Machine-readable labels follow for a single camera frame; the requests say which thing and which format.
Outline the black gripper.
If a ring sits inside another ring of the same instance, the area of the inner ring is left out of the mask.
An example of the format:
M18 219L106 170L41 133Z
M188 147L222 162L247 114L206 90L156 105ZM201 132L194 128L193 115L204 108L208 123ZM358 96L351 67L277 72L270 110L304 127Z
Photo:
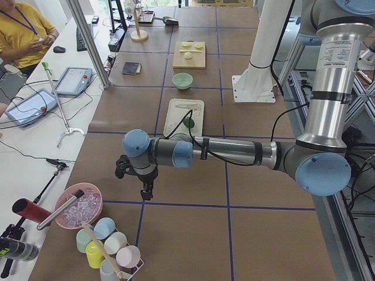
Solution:
M142 199L144 201L151 200L154 197L153 196L154 180L158 176L158 167L148 166L143 169L136 168L135 171L140 181L142 181L144 184L143 189L140 191Z

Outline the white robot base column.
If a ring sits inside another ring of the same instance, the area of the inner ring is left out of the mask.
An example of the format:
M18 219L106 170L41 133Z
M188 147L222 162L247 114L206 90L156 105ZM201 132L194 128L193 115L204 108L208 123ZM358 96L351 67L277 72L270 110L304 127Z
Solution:
M232 76L233 96L236 103L275 102L271 64L293 5L293 0L264 1L248 68L242 75Z

